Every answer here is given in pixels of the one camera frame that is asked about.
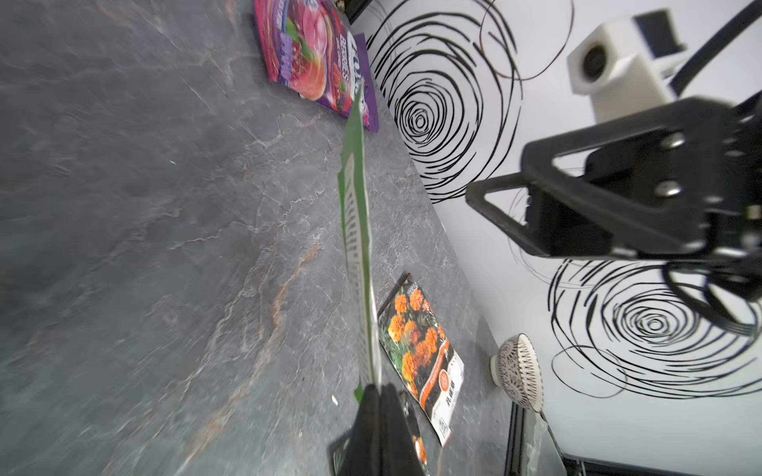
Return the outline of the white perforated strainer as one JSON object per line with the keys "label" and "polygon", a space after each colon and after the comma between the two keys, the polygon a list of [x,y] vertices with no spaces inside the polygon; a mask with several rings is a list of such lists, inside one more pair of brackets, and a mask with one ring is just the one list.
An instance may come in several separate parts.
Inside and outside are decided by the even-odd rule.
{"label": "white perforated strainer", "polygon": [[525,333],[506,339],[489,360],[492,380],[521,408],[541,414],[544,386],[540,363]]}

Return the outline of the purple candy bag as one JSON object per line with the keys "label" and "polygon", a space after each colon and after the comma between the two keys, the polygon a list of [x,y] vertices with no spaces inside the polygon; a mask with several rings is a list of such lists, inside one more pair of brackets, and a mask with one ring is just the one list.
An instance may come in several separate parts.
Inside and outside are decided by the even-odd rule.
{"label": "purple candy bag", "polygon": [[253,7],[269,81],[345,118],[360,94],[364,128],[379,131],[365,37],[350,31],[332,1],[255,0]]}

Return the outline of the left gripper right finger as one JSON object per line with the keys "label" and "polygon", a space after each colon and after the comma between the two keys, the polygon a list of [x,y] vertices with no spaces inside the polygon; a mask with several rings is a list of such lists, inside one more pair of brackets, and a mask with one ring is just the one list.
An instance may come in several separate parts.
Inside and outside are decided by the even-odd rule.
{"label": "left gripper right finger", "polygon": [[424,476],[413,438],[395,387],[383,387],[380,401],[380,474]]}

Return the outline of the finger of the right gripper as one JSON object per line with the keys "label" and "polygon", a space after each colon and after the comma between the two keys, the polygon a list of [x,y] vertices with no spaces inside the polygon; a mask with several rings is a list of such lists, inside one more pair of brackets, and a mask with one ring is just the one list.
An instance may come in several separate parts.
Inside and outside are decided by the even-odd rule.
{"label": "finger of the right gripper", "polygon": [[542,240],[523,220],[519,208],[526,203],[528,183],[518,174],[472,182],[466,188],[466,203],[513,243],[531,256],[549,256]]}

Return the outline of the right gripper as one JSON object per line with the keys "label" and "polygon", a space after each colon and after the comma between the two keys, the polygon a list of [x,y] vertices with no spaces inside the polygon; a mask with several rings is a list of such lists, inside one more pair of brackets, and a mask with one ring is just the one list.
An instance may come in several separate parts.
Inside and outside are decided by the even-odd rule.
{"label": "right gripper", "polygon": [[522,247],[536,256],[664,261],[761,294],[761,126],[684,99],[529,144]]}

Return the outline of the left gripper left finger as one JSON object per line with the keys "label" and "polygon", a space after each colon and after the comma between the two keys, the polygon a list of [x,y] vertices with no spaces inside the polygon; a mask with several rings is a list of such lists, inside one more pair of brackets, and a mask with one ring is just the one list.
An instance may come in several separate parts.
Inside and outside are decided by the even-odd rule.
{"label": "left gripper left finger", "polygon": [[335,445],[335,474],[380,475],[380,394],[374,385],[362,395],[351,430]]}

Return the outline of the impatiens pink flower packet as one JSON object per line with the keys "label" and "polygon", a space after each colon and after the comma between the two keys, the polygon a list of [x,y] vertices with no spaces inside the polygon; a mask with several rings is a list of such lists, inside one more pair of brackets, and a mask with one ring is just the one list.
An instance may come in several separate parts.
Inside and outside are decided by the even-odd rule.
{"label": "impatiens pink flower packet", "polygon": [[354,394],[359,401],[367,386],[379,388],[382,381],[371,276],[372,239],[365,178],[363,99],[364,83],[359,83],[344,131],[341,170],[337,176],[349,297],[353,305],[352,315],[357,320],[359,379]]}

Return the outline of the small marigold seed packet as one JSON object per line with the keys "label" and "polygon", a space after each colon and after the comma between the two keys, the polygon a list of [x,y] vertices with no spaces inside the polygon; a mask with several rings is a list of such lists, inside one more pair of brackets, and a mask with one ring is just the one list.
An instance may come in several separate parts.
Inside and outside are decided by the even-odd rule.
{"label": "small marigold seed packet", "polygon": [[381,346],[405,389],[421,407],[440,444],[447,444],[464,386],[464,361],[411,274],[395,284],[378,324]]}

